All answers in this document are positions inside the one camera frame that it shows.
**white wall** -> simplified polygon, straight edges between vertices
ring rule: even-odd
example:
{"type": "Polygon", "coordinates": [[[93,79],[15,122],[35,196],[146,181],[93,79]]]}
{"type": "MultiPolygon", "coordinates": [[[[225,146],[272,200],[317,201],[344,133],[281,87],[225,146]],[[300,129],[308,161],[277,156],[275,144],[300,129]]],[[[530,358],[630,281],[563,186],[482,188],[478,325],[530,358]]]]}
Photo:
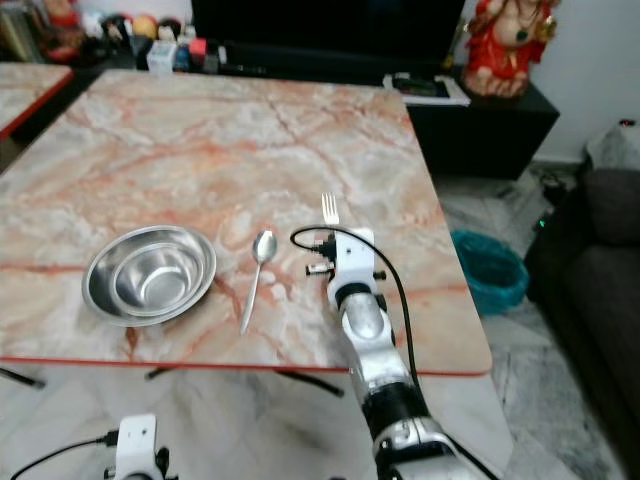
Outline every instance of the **white wall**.
{"type": "Polygon", "coordinates": [[[122,12],[135,16],[147,13],[160,20],[175,17],[180,21],[191,19],[191,0],[79,0],[81,9],[104,13],[122,12]]]}
{"type": "MultiPolygon", "coordinates": [[[[467,0],[468,17],[475,4],[467,0]]],[[[536,158],[579,162],[592,135],[621,118],[640,121],[640,0],[564,0],[555,15],[557,37],[532,79],[560,118],[536,158]]],[[[466,60],[462,45],[456,59],[466,60]]]]}

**plastic bag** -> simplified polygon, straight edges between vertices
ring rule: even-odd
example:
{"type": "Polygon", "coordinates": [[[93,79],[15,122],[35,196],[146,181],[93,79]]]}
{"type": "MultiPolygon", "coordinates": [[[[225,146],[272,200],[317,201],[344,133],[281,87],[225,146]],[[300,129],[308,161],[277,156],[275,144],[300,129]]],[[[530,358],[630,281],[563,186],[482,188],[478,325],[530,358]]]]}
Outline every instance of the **plastic bag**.
{"type": "Polygon", "coordinates": [[[518,255],[479,233],[457,230],[451,237],[480,315],[504,313],[522,302],[529,272],[518,255]]]}

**ganesha statue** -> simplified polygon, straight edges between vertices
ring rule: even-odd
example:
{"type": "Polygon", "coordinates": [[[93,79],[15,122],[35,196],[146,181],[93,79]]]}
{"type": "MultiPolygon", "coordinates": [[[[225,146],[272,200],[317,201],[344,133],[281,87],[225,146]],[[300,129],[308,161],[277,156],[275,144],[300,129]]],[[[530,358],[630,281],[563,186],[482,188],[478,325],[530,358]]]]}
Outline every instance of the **ganesha statue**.
{"type": "Polygon", "coordinates": [[[529,83],[529,64],[539,63],[553,38],[551,8],[559,0],[480,0],[467,25],[469,64],[464,83],[483,96],[522,95],[529,83]]]}

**stainless steel bowl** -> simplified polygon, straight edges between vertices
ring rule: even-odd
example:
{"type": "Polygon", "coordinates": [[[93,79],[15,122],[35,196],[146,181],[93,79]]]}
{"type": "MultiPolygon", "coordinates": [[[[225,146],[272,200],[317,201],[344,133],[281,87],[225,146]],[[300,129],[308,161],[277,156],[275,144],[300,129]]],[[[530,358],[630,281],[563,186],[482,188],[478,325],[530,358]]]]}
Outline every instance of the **stainless steel bowl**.
{"type": "Polygon", "coordinates": [[[112,323],[154,325],[193,306],[211,286],[215,270],[215,251],[202,234],[154,225],[107,245],[87,269],[82,295],[112,323]]]}

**spoon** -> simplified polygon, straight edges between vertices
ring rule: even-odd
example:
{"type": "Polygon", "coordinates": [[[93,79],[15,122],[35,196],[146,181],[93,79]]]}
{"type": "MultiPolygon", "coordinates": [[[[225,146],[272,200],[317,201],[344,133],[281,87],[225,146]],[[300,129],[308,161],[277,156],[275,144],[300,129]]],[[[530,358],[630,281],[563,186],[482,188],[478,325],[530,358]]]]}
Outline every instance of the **spoon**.
{"type": "Polygon", "coordinates": [[[262,265],[270,262],[273,259],[277,249],[278,242],[276,241],[276,235],[271,230],[263,230],[253,241],[253,258],[255,258],[256,262],[258,263],[258,268],[256,268],[256,276],[253,278],[253,283],[251,284],[251,289],[249,290],[249,296],[247,297],[247,303],[244,306],[240,335],[244,335],[244,332],[249,325],[251,311],[253,310],[253,301],[256,298],[256,290],[258,289],[258,278],[260,277],[260,269],[262,268],[262,265]]]}

